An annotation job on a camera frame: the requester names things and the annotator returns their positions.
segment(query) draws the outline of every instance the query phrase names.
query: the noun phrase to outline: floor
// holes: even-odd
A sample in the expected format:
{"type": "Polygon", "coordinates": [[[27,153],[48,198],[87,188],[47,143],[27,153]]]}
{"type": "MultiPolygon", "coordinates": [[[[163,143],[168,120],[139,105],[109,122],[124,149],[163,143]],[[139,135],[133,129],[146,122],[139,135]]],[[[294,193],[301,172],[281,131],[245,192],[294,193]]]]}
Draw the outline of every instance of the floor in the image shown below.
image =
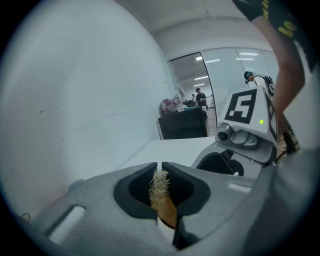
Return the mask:
{"type": "Polygon", "coordinates": [[[216,110],[210,107],[207,111],[208,121],[205,122],[206,133],[208,137],[213,137],[217,135],[217,117],[216,110]]]}
{"type": "MultiPolygon", "coordinates": [[[[208,137],[213,137],[217,135],[217,117],[216,117],[216,110],[211,107],[207,111],[208,120],[205,122],[206,125],[206,132],[208,137]]],[[[297,140],[294,138],[293,134],[290,132],[291,136],[293,137],[293,141],[296,142],[297,140]]],[[[277,145],[277,154],[278,157],[282,152],[287,149],[286,143],[284,141],[284,137],[280,135],[278,137],[278,145],[277,145]]]]}

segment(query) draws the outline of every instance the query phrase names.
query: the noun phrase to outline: ceiling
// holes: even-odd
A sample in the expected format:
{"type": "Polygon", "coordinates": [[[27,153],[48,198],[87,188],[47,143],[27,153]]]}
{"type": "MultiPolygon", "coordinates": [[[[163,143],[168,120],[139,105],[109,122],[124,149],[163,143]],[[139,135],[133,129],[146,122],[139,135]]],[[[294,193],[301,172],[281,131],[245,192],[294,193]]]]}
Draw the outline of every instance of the ceiling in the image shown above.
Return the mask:
{"type": "Polygon", "coordinates": [[[171,61],[175,76],[179,78],[180,84],[184,88],[193,87],[199,84],[210,84],[209,78],[195,80],[196,78],[208,75],[204,61],[197,60],[201,57],[200,53],[184,56],[171,61]]]}
{"type": "Polygon", "coordinates": [[[240,18],[232,0],[115,0],[150,33],[196,19],[240,18]]]}

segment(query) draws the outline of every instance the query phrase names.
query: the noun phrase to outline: person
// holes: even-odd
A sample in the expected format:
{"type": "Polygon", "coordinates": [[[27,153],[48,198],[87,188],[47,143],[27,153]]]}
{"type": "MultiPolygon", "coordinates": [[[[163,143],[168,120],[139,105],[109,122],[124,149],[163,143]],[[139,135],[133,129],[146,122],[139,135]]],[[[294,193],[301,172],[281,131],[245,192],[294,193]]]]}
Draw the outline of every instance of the person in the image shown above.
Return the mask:
{"type": "Polygon", "coordinates": [[[200,90],[200,88],[197,88],[196,90],[195,90],[195,92],[196,93],[198,93],[197,95],[196,95],[196,97],[195,97],[195,99],[196,99],[196,102],[198,102],[198,105],[199,106],[206,106],[206,102],[207,102],[207,98],[206,98],[206,95],[204,94],[204,93],[201,93],[201,90],[200,90]]]}
{"type": "Polygon", "coordinates": [[[302,47],[310,71],[317,55],[294,16],[277,0],[232,0],[244,16],[270,44],[279,67],[273,105],[277,114],[278,133],[289,127],[284,110],[305,84],[302,61],[294,41],[302,47]]]}
{"type": "Polygon", "coordinates": [[[248,82],[254,82],[257,86],[261,86],[267,95],[269,95],[268,86],[266,84],[266,81],[259,75],[254,75],[251,71],[244,72],[244,79],[246,79],[248,82]]]}

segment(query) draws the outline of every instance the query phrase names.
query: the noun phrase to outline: glass partition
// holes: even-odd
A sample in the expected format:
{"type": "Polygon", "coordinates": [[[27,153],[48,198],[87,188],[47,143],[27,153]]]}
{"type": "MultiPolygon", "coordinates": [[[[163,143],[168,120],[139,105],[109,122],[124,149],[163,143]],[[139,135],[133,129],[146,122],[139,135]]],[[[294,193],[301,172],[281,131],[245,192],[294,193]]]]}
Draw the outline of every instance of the glass partition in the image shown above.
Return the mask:
{"type": "Polygon", "coordinates": [[[276,83],[277,75],[279,72],[276,56],[272,51],[262,50],[261,52],[266,64],[266,68],[269,71],[269,76],[272,78],[273,82],[276,83]]]}
{"type": "Polygon", "coordinates": [[[201,53],[210,77],[216,114],[219,117],[228,96],[248,88],[244,79],[244,67],[235,48],[210,49],[201,53]]]}
{"type": "MultiPolygon", "coordinates": [[[[237,60],[242,62],[244,71],[251,71],[258,75],[269,76],[266,62],[260,50],[250,48],[236,48],[236,50],[239,54],[237,60]]],[[[248,85],[249,87],[256,86],[254,82],[249,82],[248,85]]]]}

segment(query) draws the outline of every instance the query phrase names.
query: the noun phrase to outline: black cabinet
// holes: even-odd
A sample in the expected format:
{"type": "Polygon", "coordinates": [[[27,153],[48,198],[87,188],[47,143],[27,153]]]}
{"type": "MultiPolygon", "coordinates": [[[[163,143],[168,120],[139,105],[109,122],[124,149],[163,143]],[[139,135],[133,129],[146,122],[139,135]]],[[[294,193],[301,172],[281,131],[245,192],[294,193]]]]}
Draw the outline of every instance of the black cabinet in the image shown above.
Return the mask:
{"type": "Polygon", "coordinates": [[[167,114],[158,120],[165,140],[208,136],[202,107],[167,114]]]}

